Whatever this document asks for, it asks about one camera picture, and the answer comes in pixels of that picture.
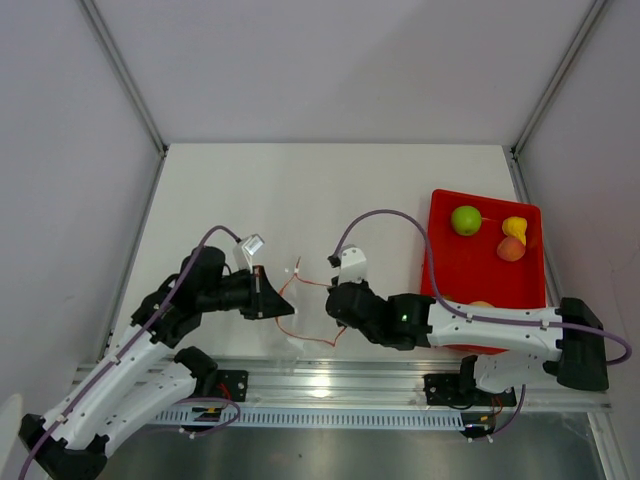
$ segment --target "robotic arm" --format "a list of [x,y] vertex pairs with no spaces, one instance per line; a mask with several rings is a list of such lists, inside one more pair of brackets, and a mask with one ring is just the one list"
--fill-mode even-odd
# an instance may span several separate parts
[[[96,478],[122,442],[162,410],[191,396],[217,396],[217,364],[195,347],[180,350],[155,379],[133,389],[143,373],[200,326],[203,313],[239,310],[256,320],[294,312],[273,289],[264,267],[253,265],[262,244],[257,235],[239,240],[234,256],[240,269],[227,276],[221,250],[194,250],[182,262],[179,287],[170,293],[181,276],[171,275],[148,295],[114,351],[68,397],[43,416],[23,418],[20,438],[54,480]],[[148,325],[166,299],[166,308]]]
[[[560,308],[491,309],[494,319],[511,324],[485,323],[475,319],[487,315],[483,307],[447,302],[450,308],[465,312],[458,316],[427,295],[405,293],[382,299],[369,287],[366,258],[354,245],[344,247],[337,258],[330,260],[340,271],[332,280],[327,313],[339,325],[362,332],[371,343],[397,350],[456,344],[509,350],[464,359],[461,388],[501,393],[549,375],[573,389],[602,391],[609,387],[602,336],[548,328],[564,322],[602,330],[602,324],[582,300],[564,298]],[[527,326],[532,321],[536,326]]]

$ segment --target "gray floor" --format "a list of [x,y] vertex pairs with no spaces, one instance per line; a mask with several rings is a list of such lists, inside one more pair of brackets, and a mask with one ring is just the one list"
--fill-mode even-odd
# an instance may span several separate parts
[[584,415],[522,415],[494,444],[458,433],[230,428],[139,432],[101,480],[604,479]]

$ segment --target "green fruit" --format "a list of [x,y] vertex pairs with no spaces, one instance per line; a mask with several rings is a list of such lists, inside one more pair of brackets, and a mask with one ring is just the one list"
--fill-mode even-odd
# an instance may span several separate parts
[[458,235],[469,237],[480,230],[481,225],[482,215],[475,207],[458,207],[451,214],[451,226]]

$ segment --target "toy fruit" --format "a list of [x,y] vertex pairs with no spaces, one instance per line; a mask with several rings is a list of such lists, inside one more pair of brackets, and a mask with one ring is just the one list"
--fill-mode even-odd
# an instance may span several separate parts
[[482,215],[475,207],[458,207],[451,214],[451,226],[458,235],[470,237],[480,230],[481,225]]
[[502,232],[509,237],[517,238],[522,242],[523,245],[527,244],[527,237],[525,236],[526,231],[526,218],[509,217],[504,222],[502,222]]
[[516,262],[520,260],[525,252],[525,246],[515,237],[507,237],[498,245],[498,256],[507,262]]
[[469,305],[472,307],[487,307],[487,308],[495,308],[489,302],[483,302],[482,300],[478,300],[477,302],[471,302]]

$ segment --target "white table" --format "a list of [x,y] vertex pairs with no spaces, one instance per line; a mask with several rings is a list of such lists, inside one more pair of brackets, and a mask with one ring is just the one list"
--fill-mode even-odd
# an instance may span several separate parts
[[[506,200],[515,193],[499,146],[354,144],[174,144],[169,149],[115,326],[118,339],[141,300],[154,291],[212,225],[241,237],[259,233],[260,251],[273,286],[289,278],[298,256],[301,276],[328,283],[327,262],[349,224],[377,208],[402,210],[426,225],[437,188]],[[369,281],[380,296],[418,292],[424,250],[408,222],[388,216],[365,220],[349,237],[369,260]],[[209,241],[227,254],[226,235]],[[292,285],[285,297],[297,314],[281,321],[296,333],[332,339],[324,312],[326,291]],[[371,345],[348,330],[335,349],[282,334],[273,320],[248,321],[236,312],[203,317],[180,347],[195,345],[217,357],[335,358],[340,360],[437,359],[448,349],[397,352]]]

